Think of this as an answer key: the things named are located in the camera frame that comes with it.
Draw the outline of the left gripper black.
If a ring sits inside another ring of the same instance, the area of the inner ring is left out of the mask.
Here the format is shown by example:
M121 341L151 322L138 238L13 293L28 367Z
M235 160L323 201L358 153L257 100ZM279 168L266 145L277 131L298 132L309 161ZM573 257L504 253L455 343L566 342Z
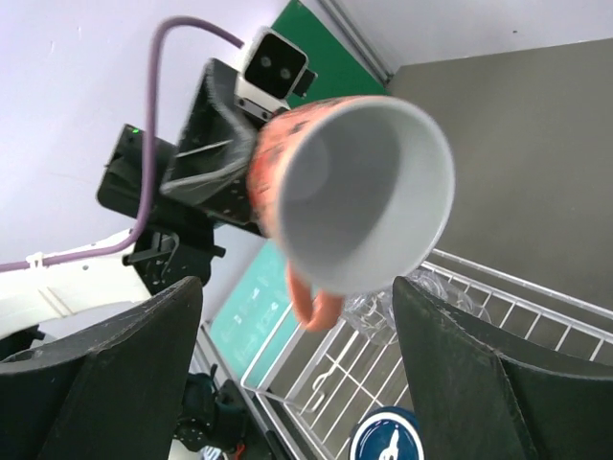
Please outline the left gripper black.
M226 63L216 58L207 62L159 191L258 236L245 178L264 120L237 101L237 78L238 71Z

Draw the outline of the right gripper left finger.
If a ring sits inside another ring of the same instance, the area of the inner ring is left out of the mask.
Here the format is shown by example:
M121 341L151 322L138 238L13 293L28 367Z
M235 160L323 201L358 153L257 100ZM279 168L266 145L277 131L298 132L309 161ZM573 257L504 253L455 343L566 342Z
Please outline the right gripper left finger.
M146 302L1 363L4 459L165 459L190 367L202 287Z

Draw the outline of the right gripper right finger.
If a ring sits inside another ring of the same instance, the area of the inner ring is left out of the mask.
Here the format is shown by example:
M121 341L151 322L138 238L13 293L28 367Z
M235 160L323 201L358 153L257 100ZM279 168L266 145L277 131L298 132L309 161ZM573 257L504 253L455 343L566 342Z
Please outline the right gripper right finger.
M426 458L611 458L611 366L533 344L401 277L393 309Z

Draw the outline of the dark blue mug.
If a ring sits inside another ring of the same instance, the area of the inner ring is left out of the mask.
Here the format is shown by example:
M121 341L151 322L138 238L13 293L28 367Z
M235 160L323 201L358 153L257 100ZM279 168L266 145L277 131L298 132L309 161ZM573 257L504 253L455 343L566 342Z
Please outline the dark blue mug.
M354 428L350 460L424 460L419 423L412 411L383 406L369 412Z

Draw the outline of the orange patterned mug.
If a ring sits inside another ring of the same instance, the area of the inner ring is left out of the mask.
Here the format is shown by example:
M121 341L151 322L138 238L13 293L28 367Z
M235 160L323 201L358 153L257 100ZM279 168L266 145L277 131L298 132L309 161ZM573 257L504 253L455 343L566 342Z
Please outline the orange patterned mug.
M430 254L450 216L455 170L424 110L351 96L268 122L246 185L261 231L285 257L298 322L323 331L347 296L388 287Z

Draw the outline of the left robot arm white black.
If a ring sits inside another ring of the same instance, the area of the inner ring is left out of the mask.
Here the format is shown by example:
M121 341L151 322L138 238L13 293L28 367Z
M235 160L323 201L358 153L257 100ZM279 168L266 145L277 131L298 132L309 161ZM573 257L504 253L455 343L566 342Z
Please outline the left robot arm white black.
M186 276L206 284L222 257L214 229L256 233L244 173L255 141L238 70L210 60L177 144L155 143L156 174L141 181L145 134L125 126L97 191L101 206L133 217L152 194L144 230L52 254L34 254L1 275L1 335L33 336L37 325L121 302L137 303Z

